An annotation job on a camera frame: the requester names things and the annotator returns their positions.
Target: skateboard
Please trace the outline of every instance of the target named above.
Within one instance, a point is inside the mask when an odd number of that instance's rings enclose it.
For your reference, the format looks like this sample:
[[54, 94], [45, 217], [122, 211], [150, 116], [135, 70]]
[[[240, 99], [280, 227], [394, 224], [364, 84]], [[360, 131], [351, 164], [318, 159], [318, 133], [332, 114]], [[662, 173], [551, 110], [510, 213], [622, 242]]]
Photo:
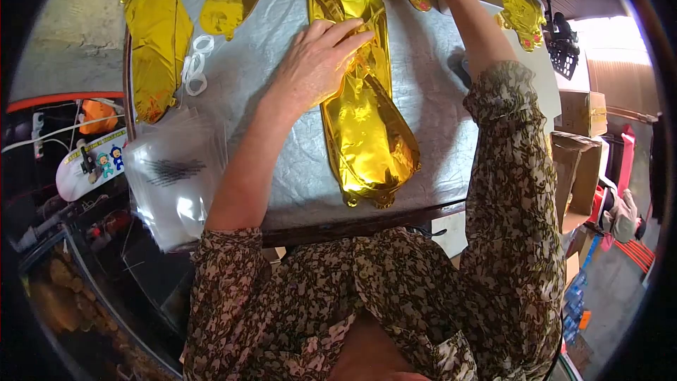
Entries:
[[66, 201], [74, 201], [124, 172], [123, 149], [127, 128], [90, 143], [80, 140], [56, 170], [56, 189]]

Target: pink object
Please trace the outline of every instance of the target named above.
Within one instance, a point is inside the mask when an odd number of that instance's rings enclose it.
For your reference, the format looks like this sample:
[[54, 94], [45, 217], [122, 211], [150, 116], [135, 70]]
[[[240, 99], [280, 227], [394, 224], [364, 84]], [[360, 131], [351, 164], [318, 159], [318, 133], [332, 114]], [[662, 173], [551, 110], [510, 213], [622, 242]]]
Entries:
[[618, 195], [621, 196], [623, 191], [628, 188], [630, 184], [630, 174], [632, 172], [632, 161], [634, 161], [634, 132], [630, 124], [623, 127], [623, 160], [621, 161], [621, 174], [618, 177]]
[[604, 238], [600, 243], [599, 247], [602, 248], [605, 252], [608, 252], [609, 249], [614, 245], [614, 238], [609, 233], [604, 233]]

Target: finger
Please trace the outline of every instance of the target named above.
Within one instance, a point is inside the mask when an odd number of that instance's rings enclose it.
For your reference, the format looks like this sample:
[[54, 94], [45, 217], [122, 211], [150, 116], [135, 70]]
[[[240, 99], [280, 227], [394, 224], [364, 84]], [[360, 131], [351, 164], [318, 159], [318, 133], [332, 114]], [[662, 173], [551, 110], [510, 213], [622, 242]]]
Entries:
[[327, 30], [321, 39], [319, 39], [321, 46], [334, 47], [340, 42], [350, 31], [360, 27], [364, 24], [362, 18], [352, 18], [346, 21], [335, 24]]
[[327, 30], [334, 26], [333, 21], [327, 19], [316, 19], [310, 24], [310, 28], [306, 31], [305, 36], [303, 37], [304, 43], [309, 43], [317, 40], [322, 37]]
[[343, 64], [338, 68], [339, 72], [345, 73], [348, 70], [348, 66], [350, 66], [351, 62], [355, 58], [355, 53], [352, 53], [349, 55], [346, 59], [343, 60]]
[[296, 38], [294, 38], [294, 46], [299, 46], [300, 43], [303, 41], [303, 38], [305, 38], [305, 30], [298, 33]]
[[372, 38], [374, 38], [373, 31], [363, 31], [343, 40], [341, 43], [337, 44], [334, 49], [338, 51], [339, 55], [348, 57]]

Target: floral blouse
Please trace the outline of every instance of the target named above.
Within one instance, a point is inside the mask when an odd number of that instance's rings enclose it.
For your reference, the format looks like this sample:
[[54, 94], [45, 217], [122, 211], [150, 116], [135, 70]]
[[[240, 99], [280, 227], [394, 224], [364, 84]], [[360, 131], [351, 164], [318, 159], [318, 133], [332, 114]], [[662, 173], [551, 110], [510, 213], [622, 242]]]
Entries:
[[300, 246], [274, 271], [258, 228], [206, 231], [184, 378], [325, 380], [367, 310], [431, 380], [542, 379], [560, 347], [564, 260], [532, 78], [498, 63], [464, 100], [479, 138], [460, 270], [404, 228]]

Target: floor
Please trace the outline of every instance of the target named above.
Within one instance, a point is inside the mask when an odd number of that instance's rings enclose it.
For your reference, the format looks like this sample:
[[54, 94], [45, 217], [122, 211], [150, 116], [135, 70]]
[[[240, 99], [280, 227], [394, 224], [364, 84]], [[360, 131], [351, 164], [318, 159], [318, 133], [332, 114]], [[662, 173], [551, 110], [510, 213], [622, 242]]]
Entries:
[[[613, 115], [608, 115], [607, 121], [610, 132], [619, 132], [625, 123], [629, 123], [635, 132], [636, 147], [630, 190], [639, 213], [646, 216], [651, 201], [648, 189], [651, 127]], [[649, 219], [647, 232], [642, 240], [651, 250], [656, 250], [659, 230], [656, 221]], [[601, 253], [596, 261], [586, 267], [586, 272], [588, 286], [585, 289], [584, 302], [585, 308], [592, 311], [592, 317], [582, 335], [593, 353], [590, 364], [581, 371], [581, 375], [586, 380], [593, 380], [623, 340], [641, 306], [646, 289], [642, 286], [642, 270], [616, 247]]]
[[120, 0], [47, 0], [26, 43], [10, 101], [79, 91], [122, 91]]

